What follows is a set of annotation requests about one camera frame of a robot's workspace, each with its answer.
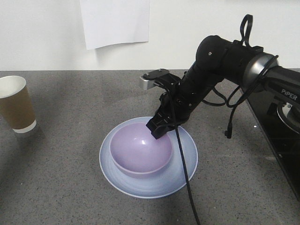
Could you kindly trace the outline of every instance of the speckled countertop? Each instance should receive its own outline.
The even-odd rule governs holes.
[[[1,225],[195,224],[186,187],[164,198],[134,198],[101,172],[105,136],[159,106],[162,89],[138,86],[144,72],[0,72],[27,80],[38,122],[31,136],[19,136],[0,117]],[[234,88],[217,85],[227,96]],[[218,101],[213,94],[208,100]],[[200,104],[182,125],[198,148],[191,188],[202,224],[299,225],[300,202],[247,103],[235,113],[232,139],[223,135],[229,115],[225,106]]]

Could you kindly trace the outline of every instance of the white paper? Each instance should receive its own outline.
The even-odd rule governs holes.
[[[86,48],[146,42],[150,0],[80,0]]]

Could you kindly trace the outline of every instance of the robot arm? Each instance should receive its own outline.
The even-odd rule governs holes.
[[[243,34],[246,22],[247,30]],[[194,64],[182,79],[165,69],[141,77],[140,86],[144,89],[159,86],[169,92],[169,95],[161,95],[160,107],[146,125],[156,139],[174,129],[171,101],[176,123],[180,125],[223,79],[239,85],[244,97],[253,91],[267,90],[283,102],[300,108],[300,73],[280,67],[278,56],[263,52],[262,47],[250,47],[251,26],[252,16],[246,15],[240,29],[241,41],[206,37],[197,49]]]

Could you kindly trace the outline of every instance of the bowl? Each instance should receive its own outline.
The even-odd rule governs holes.
[[[110,153],[117,168],[134,178],[158,175],[171,160],[173,149],[166,134],[155,139],[146,123],[121,127],[110,140]]]

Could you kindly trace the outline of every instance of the plate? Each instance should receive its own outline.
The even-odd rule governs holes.
[[[138,117],[127,120],[116,126],[105,137],[102,142],[99,162],[103,175],[108,182],[119,191],[133,197],[153,199],[161,198],[175,193],[186,185],[180,150],[176,138],[175,130],[169,131],[166,135],[169,136],[172,147],[173,156],[166,169],[157,176],[150,178],[133,178],[122,173],[114,164],[110,154],[110,139],[114,133],[123,126],[138,122],[148,122],[152,117]],[[193,177],[198,163],[197,147],[188,134],[182,127],[178,127],[180,134],[183,154],[187,165],[187,173],[189,180]]]

